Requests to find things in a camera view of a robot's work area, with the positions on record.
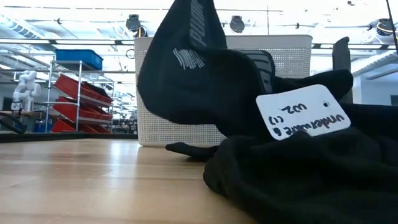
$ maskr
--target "handwritten tag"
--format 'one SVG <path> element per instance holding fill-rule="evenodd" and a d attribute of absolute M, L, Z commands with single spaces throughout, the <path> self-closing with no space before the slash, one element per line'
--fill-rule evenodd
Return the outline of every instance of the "handwritten tag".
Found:
<path fill-rule="evenodd" d="M 288 138 L 297 131 L 318 136 L 351 125 L 347 114 L 323 85 L 261 95 L 256 102 L 268 131 L 276 140 Z"/>

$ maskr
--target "black garment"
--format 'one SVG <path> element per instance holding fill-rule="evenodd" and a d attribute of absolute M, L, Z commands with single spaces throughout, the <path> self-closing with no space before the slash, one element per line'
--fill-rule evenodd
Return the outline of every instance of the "black garment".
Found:
<path fill-rule="evenodd" d="M 396 116 L 398 107 L 354 104 L 341 104 L 341 107 L 350 118 L 351 126 L 360 129 L 364 134 L 370 136 L 378 134 L 387 138 L 397 138 L 398 119 Z M 262 142 L 274 141 L 269 133 L 257 138 L 261 139 Z M 217 151 L 217 146 L 206 149 L 178 142 L 166 145 L 166 150 L 207 161 L 213 157 L 213 154 Z"/>
<path fill-rule="evenodd" d="M 230 137 L 203 178 L 259 223 L 395 224 L 397 166 L 396 139 L 349 128 L 272 143 Z"/>
<path fill-rule="evenodd" d="M 213 0 L 175 0 L 146 53 L 137 82 L 145 107 L 177 124 L 214 124 L 225 136 L 271 136 L 256 97 L 322 84 L 340 99 L 347 70 L 299 81 L 275 77 L 265 50 L 229 50 Z"/>

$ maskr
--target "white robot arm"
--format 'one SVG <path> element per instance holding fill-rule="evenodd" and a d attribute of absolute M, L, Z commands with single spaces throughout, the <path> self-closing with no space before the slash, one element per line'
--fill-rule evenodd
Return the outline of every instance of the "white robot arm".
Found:
<path fill-rule="evenodd" d="M 37 72 L 35 71 L 24 71 L 19 76 L 18 86 L 15 88 L 12 94 L 12 105 L 11 110 L 19 111 L 22 109 L 22 102 L 25 101 L 25 111 L 32 111 L 33 108 L 33 97 L 40 96 L 41 88 L 40 85 L 35 83 Z"/>

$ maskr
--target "white perforated box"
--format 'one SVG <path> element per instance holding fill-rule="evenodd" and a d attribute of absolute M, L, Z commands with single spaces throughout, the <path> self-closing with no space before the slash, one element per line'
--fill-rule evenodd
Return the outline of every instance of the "white perforated box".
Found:
<path fill-rule="evenodd" d="M 267 50 L 274 58 L 278 77 L 303 78 L 310 75 L 312 37 L 309 35 L 236 35 L 226 39 L 230 49 Z M 152 37 L 135 40 L 136 77 L 151 40 Z M 225 138 L 214 125 L 174 124 L 151 114 L 138 92 L 137 110 L 138 141 L 143 146 L 164 147 L 175 142 L 213 146 Z"/>

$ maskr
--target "wooden tabletop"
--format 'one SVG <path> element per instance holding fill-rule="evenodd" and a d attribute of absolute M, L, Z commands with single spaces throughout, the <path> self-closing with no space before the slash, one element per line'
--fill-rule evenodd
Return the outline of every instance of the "wooden tabletop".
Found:
<path fill-rule="evenodd" d="M 203 166 L 133 140 L 0 144 L 0 223 L 254 223 Z"/>

